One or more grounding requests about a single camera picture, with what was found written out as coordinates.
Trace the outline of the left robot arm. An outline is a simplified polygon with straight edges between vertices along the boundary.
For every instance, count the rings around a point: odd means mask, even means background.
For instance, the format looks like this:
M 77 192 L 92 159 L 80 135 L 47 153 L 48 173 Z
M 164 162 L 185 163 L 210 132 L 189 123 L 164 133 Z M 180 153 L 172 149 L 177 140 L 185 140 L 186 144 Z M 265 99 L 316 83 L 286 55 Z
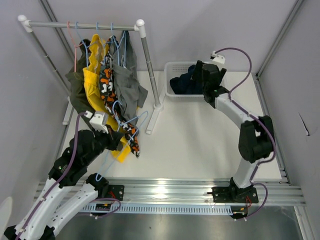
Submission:
M 107 127 L 108 132 L 76 130 L 61 157 L 48 173 L 44 188 L 36 202 L 23 218 L 4 231 L 9 240 L 54 240 L 64 226 L 86 205 L 106 201 L 104 207 L 110 214 L 112 204 L 120 209 L 124 186 L 111 185 L 103 176 L 93 173 L 84 181 L 80 190 L 62 206 L 65 196 L 87 173 L 88 166 L 104 151 L 119 150 L 123 136 Z

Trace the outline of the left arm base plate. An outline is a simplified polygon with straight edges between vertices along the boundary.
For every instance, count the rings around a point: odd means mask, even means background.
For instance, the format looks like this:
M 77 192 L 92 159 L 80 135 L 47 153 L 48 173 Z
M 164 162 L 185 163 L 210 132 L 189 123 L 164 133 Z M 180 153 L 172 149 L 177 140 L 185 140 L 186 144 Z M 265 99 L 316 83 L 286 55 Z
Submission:
M 112 198 L 122 201 L 124 199 L 125 186 L 119 184 L 111 184 L 98 188 L 93 187 L 93 192 L 97 192 L 96 199 Z

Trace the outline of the blue hanger of grey shorts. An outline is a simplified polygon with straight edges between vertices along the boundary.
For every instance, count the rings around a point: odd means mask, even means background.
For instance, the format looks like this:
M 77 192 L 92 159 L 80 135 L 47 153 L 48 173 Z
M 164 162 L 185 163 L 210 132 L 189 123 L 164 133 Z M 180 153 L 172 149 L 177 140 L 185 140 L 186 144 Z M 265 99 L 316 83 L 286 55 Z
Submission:
M 116 47 L 116 53 L 117 53 L 117 63 L 119 66 L 122 65 L 122 59 L 120 58 L 120 46 L 122 44 L 122 42 L 124 42 L 124 54 L 123 54 L 123 57 L 126 57 L 127 55 L 127 30 L 123 30 L 122 31 L 122 35 L 121 35 L 121 38 L 120 40 L 118 41 L 114 35 L 114 28 L 113 28 L 113 23 L 111 23 L 111 26 L 110 26 L 110 31 L 111 31 L 111 42 L 115 44 L 115 47 Z

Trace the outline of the navy blue shorts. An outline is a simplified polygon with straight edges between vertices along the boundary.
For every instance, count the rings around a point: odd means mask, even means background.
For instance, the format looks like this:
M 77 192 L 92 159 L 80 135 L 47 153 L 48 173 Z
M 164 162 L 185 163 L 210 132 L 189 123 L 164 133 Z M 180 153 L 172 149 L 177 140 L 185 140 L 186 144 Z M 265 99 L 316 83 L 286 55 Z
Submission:
M 202 95 L 203 86 L 199 81 L 193 80 L 193 73 L 196 65 L 188 68 L 187 73 L 174 77 L 169 81 L 170 87 L 176 95 Z

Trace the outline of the grey shorts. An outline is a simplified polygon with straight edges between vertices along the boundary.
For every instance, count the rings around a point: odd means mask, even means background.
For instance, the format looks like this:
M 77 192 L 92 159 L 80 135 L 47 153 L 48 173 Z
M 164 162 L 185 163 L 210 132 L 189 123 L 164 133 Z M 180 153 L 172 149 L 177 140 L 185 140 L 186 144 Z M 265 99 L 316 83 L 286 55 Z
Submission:
M 137 109 L 142 108 L 148 96 L 148 90 L 141 86 L 137 75 L 137 56 L 132 46 L 130 33 L 126 32 L 126 57 L 124 42 L 120 46 L 122 65 L 118 65 L 117 55 L 112 61 L 114 89 L 117 99 L 121 102 L 120 113 L 125 120 L 136 117 Z

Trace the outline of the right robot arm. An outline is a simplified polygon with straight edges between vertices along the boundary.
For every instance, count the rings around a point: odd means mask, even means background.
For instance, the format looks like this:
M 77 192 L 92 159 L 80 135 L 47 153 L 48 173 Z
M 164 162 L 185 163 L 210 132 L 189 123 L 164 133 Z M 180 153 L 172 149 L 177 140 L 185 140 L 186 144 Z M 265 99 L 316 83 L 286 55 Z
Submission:
M 228 187 L 213 187 L 216 203 L 244 202 L 256 193 L 253 178 L 261 164 L 276 150 L 274 128 L 269 116 L 254 116 L 232 100 L 230 91 L 222 86 L 227 70 L 201 60 L 195 64 L 192 79 L 202 85 L 204 100 L 222 112 L 239 128 L 240 164 Z

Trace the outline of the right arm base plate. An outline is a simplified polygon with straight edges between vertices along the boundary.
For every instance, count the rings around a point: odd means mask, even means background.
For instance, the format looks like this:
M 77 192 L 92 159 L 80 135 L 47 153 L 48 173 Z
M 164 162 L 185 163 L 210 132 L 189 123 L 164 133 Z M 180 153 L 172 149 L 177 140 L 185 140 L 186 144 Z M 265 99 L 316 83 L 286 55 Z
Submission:
M 259 202 L 257 190 L 253 186 L 247 188 L 236 188 L 234 186 L 216 186 L 212 187 L 212 191 L 208 192 L 212 195 L 215 203 L 249 203 L 257 204 Z

